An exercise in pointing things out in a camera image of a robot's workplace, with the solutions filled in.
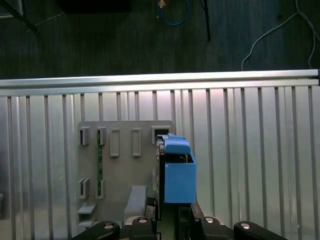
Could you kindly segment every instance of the corrugated metal panel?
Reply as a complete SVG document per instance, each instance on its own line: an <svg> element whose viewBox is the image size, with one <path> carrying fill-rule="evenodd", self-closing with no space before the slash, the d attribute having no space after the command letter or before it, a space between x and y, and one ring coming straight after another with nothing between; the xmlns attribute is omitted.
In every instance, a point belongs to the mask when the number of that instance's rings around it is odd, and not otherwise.
<svg viewBox="0 0 320 240"><path fill-rule="evenodd" d="M61 95L41 86L26 90L40 95L26 96L20 89L4 94L1 239L77 234L75 131L80 121L98 120L172 120L195 153L197 197L206 215L229 226L253 221L288 239L317 239L320 87L304 78L265 86L269 80L263 76L241 87L238 81L220 81L160 89L148 81L146 91L140 85L137 91L97 86L96 92L78 88Z"/></svg>

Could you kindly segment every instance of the gray mounting plate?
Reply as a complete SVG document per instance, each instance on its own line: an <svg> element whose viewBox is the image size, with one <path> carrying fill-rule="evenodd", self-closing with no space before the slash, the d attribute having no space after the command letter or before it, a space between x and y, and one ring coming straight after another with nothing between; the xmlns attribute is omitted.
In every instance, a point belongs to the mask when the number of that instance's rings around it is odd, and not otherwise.
<svg viewBox="0 0 320 240"><path fill-rule="evenodd" d="M102 145L103 196L98 197L98 130ZM96 205L83 217L96 221L122 221L132 186L146 185L153 197L153 171L156 170L155 136L162 130L175 133L172 121L83 121L78 124L78 180L89 181L82 192L78 184L79 206Z"/></svg>

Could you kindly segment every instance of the gray rectangular tab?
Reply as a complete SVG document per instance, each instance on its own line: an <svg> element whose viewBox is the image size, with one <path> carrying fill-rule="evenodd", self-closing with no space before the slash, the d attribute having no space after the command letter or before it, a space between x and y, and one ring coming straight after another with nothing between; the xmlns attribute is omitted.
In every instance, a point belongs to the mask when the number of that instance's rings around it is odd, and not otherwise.
<svg viewBox="0 0 320 240"><path fill-rule="evenodd" d="M110 134L110 157L119 157L119 128L112 128Z"/></svg>
<svg viewBox="0 0 320 240"><path fill-rule="evenodd" d="M80 129L80 145L88 145L90 142L89 127L81 127Z"/></svg>
<svg viewBox="0 0 320 240"><path fill-rule="evenodd" d="M141 156L141 128L132 129L132 156Z"/></svg>

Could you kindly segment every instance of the gray plastic slot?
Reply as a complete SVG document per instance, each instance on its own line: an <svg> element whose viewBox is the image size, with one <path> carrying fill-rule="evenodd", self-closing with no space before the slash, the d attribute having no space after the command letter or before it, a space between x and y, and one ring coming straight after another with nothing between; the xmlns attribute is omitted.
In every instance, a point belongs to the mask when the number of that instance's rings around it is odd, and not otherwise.
<svg viewBox="0 0 320 240"><path fill-rule="evenodd" d="M98 142L98 144L105 145L107 143L107 128L98 127L98 131L100 132L100 142Z"/></svg>
<svg viewBox="0 0 320 240"><path fill-rule="evenodd" d="M141 157L141 128L132 129L132 156Z"/></svg>
<svg viewBox="0 0 320 240"><path fill-rule="evenodd" d="M78 182L80 188L80 199L87 199L87 197L89 196L89 181L89 178L83 178Z"/></svg>
<svg viewBox="0 0 320 240"><path fill-rule="evenodd" d="M171 126L165 125L165 126L151 126L152 128L152 144L156 144L156 138L157 134L165 135L168 133L171 133Z"/></svg>
<svg viewBox="0 0 320 240"><path fill-rule="evenodd" d="M85 146L89 144L90 132L89 127L81 127L80 129L80 145Z"/></svg>
<svg viewBox="0 0 320 240"><path fill-rule="evenodd" d="M119 157L119 128L112 128L110 134L110 157Z"/></svg>
<svg viewBox="0 0 320 240"><path fill-rule="evenodd" d="M95 199L104 199L105 197L105 180L102 179L100 182L100 195L98 195L98 181L95 181Z"/></svg>

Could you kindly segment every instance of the gray plastic bracket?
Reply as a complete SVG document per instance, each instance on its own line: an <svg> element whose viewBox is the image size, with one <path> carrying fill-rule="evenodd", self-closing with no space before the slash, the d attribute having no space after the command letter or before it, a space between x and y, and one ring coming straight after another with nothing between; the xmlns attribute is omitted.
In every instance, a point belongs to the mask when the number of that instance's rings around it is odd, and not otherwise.
<svg viewBox="0 0 320 240"><path fill-rule="evenodd" d="M110 133L110 157L119 157L120 152L119 128L112 128Z"/></svg>
<svg viewBox="0 0 320 240"><path fill-rule="evenodd" d="M141 128L132 129L132 156L141 157Z"/></svg>
<svg viewBox="0 0 320 240"><path fill-rule="evenodd" d="M85 146L90 142L90 129L89 127L80 128L80 145Z"/></svg>
<svg viewBox="0 0 320 240"><path fill-rule="evenodd" d="M156 131L164 131L166 133L170 133L171 132L171 126L169 125L165 125L165 126L151 126L152 128L152 144L156 144L156 138L157 138L157 134Z"/></svg>
<svg viewBox="0 0 320 240"><path fill-rule="evenodd" d="M105 180L102 179L100 182L100 195L98 195L98 181L95 181L95 199L104 199L105 198Z"/></svg>
<svg viewBox="0 0 320 240"><path fill-rule="evenodd" d="M107 143L107 128L104 126L98 127L98 131L100 131L100 142L99 145L105 145Z"/></svg>
<svg viewBox="0 0 320 240"><path fill-rule="evenodd" d="M84 179L82 178L79 183L79 190L80 190L80 199L87 199L89 196L89 178Z"/></svg>
<svg viewBox="0 0 320 240"><path fill-rule="evenodd" d="M82 207L78 210L78 214L85 214L90 215L94 212L96 208L96 204L94 205L87 205L86 203L82 205Z"/></svg>

